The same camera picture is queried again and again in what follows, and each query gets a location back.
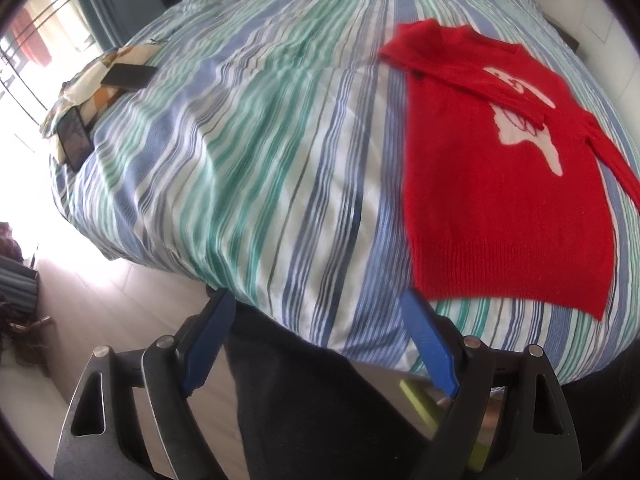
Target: red sweater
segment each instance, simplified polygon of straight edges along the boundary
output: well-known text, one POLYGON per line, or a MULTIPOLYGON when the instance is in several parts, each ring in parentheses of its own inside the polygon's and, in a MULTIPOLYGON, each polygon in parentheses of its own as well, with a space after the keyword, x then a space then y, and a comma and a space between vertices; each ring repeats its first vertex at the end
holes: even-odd
POLYGON ((433 19, 380 54, 408 72, 404 220, 421 293, 601 319, 614 231, 596 157, 636 207, 640 184, 564 80, 519 44, 433 19))

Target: yellow-green object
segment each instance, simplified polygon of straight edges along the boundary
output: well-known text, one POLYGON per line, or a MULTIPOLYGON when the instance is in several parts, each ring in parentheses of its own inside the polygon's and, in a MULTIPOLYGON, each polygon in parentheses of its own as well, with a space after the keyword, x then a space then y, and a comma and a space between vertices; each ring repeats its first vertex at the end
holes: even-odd
MULTIPOLYGON (((415 411, 418 412, 420 418, 435 433, 444 420, 445 410, 438 406, 436 401, 424 390, 424 383, 421 381, 402 379, 400 388, 413 405, 415 411)), ((476 442, 466 466, 474 472, 482 471, 488 455, 489 446, 476 442)))

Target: bed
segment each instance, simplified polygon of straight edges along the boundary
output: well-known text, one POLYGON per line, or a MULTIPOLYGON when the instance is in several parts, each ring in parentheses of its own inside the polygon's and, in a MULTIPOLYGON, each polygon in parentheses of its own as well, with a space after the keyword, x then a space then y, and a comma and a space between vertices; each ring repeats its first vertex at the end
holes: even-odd
MULTIPOLYGON (((412 282, 405 80, 376 53, 398 23, 430 17, 524 44, 638 174, 609 100, 532 0, 184 0, 130 41, 164 44, 158 74, 100 118, 81 171, 51 161, 58 209, 107 257, 226 286, 316 345, 423 374, 398 307, 412 282)), ((602 175, 616 231, 602 322, 513 298, 437 312, 494 348, 540 344, 561 382, 609 363, 640 328, 640 234, 602 175)))

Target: mattress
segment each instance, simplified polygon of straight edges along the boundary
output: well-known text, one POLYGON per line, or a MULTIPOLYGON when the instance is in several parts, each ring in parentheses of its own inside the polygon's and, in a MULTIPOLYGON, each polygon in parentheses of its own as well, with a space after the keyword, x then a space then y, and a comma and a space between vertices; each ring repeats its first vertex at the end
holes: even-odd
MULTIPOLYGON (((638 174, 609 100, 532 0, 184 0, 132 38, 164 44, 159 71, 100 118, 81 171, 51 161, 60 212, 110 258, 226 286, 318 346, 425 373, 398 306, 412 282, 406 81, 376 53, 426 18, 522 43, 638 174)), ((518 298, 433 301, 437 312, 494 348, 543 346, 561 382, 609 363, 640 327, 640 234, 602 177, 616 263, 601 322, 518 298)))

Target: white dog design on sweater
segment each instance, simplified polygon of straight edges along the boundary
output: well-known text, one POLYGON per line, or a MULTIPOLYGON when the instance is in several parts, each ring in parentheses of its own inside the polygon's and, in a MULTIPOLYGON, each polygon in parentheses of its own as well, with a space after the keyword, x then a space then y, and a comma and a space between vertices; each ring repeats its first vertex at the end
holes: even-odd
MULTIPOLYGON (((485 67, 484 70, 500 78, 519 94, 524 94, 524 89, 526 88, 545 105, 550 108, 556 107, 556 104, 551 99, 526 81, 514 78, 497 68, 485 67)), ((562 166, 560 165, 558 150, 556 150, 556 147, 551 142, 551 134, 549 133, 549 129, 546 127, 546 124, 543 124, 542 130, 539 130, 518 114, 505 110, 493 103, 490 103, 490 105, 491 108, 494 109, 494 120, 495 124, 498 126, 498 136, 501 143, 506 146, 513 146, 514 144, 519 144, 524 140, 532 142, 544 155, 546 163, 549 165, 551 171, 553 171, 557 176, 562 176, 562 166)))

